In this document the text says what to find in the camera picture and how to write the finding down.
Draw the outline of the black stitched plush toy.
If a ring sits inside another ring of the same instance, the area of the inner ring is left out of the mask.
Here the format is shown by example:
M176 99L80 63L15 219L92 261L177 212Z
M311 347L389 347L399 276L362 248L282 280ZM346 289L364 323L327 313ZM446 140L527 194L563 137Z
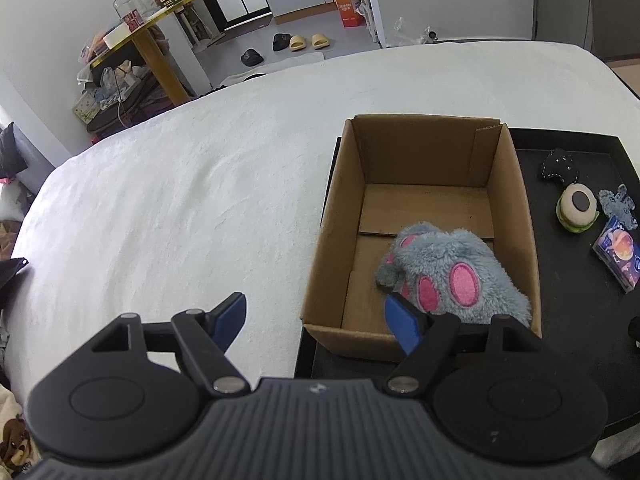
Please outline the black stitched plush toy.
M545 181L560 182L566 188L578 182L579 169L569 152L562 148L555 148L542 161L540 176Z

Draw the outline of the colourful soft pouch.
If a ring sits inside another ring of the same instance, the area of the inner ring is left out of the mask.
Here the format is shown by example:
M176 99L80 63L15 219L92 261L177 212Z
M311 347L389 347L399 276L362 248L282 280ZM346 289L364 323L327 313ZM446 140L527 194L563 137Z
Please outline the colourful soft pouch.
M625 292L636 288L640 272L639 245L620 220L608 219L592 249Z

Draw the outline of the grey pink plush toy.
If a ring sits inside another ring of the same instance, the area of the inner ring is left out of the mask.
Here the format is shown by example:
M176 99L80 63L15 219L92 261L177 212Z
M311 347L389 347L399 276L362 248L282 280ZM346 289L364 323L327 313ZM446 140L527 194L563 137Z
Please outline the grey pink plush toy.
M381 260L375 281L421 312L451 313L465 323L488 324L505 314L529 326L533 318L529 299L489 246L465 229L446 232L428 222L407 226Z

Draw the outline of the burger plush toy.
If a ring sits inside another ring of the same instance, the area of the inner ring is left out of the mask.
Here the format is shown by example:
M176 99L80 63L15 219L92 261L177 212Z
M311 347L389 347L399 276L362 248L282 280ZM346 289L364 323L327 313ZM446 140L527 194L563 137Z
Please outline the burger plush toy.
M570 184L556 202L556 218L572 233L589 230L599 217L596 198L588 186Z

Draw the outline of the black tray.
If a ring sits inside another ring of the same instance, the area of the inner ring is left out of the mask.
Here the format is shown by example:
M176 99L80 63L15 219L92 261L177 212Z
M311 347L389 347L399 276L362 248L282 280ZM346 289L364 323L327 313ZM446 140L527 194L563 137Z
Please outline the black tray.
M375 281L393 242L421 221L485 242L532 306L530 328L586 374L608 402L605 434L639 420L639 352L628 334L638 292L625 292L586 232L561 226L561 187L540 173L556 148L590 192L639 179L615 136L517 129L487 118L367 115L346 122L330 175L303 304L300 378L385 378L404 354Z

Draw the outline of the blue grey knitted toy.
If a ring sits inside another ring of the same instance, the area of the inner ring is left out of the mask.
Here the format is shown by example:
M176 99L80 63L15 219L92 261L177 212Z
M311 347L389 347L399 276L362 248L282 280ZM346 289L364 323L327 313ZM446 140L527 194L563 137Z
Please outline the blue grey knitted toy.
M636 204L628 194L626 185L620 184L616 191L600 190L598 200L608 218L617 219L628 231L638 228L638 221L634 218Z

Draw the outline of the brown cardboard box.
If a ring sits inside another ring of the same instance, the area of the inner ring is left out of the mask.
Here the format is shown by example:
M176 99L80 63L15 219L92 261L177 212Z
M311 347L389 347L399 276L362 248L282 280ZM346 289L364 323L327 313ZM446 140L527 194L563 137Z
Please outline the brown cardboard box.
M358 115L335 152L302 310L304 329L338 356L397 361L384 301L469 318L494 256L542 330L533 221L511 133L494 118Z

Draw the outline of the yellow round side table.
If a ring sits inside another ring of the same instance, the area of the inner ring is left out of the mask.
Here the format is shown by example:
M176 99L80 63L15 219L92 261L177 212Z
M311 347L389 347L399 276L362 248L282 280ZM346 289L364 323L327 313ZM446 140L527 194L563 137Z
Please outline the yellow round side table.
M170 67L163 53L160 52L160 47L156 44L149 29L159 22L162 18L166 18L167 15L175 14L178 10L182 9L193 0L180 0L171 6L163 6L160 10L156 11L145 23L133 32L130 32L128 36L120 40L110 50L103 52L96 56L90 63L89 67L93 70L98 67L103 61L105 61L111 54L121 49L128 42L133 42L138 52L145 60L147 66L151 70L152 74L157 79L160 86L164 89L168 98L171 100L173 106L182 105L190 100L186 89L183 88L182 83L179 81L178 76L174 70Z

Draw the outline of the black slipper far left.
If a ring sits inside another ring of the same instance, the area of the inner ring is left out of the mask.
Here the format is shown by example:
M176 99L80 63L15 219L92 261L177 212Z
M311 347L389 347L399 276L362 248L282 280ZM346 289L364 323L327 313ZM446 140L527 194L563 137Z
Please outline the black slipper far left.
M244 66L254 67L262 64L264 58L255 49L249 48L241 55L241 62Z

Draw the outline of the white foam block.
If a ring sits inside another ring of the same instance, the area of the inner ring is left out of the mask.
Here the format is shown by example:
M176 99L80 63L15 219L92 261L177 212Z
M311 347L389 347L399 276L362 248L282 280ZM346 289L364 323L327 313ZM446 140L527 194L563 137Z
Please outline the white foam block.
M129 26L126 23L120 23L103 37L103 41L107 49L112 50L123 42L130 34Z

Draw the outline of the black slipper near beige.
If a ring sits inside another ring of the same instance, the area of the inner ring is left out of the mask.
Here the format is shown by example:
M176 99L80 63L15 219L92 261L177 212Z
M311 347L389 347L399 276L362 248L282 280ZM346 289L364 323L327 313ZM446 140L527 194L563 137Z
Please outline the black slipper near beige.
M284 34L283 32L278 32L273 36L272 40L272 50L273 52L280 52L290 47L292 36L290 34Z

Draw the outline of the left beige slipper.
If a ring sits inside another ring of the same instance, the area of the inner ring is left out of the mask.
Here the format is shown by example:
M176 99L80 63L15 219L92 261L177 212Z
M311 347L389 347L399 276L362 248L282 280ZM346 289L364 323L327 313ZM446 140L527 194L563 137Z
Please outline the left beige slipper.
M307 47L306 39L300 35L292 36L288 47L292 52L304 50Z

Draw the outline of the clear glass jar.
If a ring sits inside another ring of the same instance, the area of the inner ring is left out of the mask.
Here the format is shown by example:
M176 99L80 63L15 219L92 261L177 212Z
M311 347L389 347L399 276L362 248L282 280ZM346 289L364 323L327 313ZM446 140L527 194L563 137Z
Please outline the clear glass jar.
M113 6L130 32L134 32L144 25L141 0L114 0Z

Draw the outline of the right beige slipper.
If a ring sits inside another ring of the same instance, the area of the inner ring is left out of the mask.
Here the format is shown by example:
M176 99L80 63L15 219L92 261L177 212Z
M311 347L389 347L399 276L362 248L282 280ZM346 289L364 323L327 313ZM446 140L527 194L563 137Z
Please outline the right beige slipper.
M311 45L314 48L314 50L325 49L329 47L330 44L331 44L331 41L326 35L314 34L314 36L311 37Z

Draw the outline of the orange cardboard box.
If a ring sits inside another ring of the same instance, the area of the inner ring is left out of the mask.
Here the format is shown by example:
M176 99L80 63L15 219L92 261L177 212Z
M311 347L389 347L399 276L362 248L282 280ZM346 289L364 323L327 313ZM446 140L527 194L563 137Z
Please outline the orange cardboard box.
M355 0L333 0L342 25L345 28L353 28L361 26L364 23L364 17L356 10Z

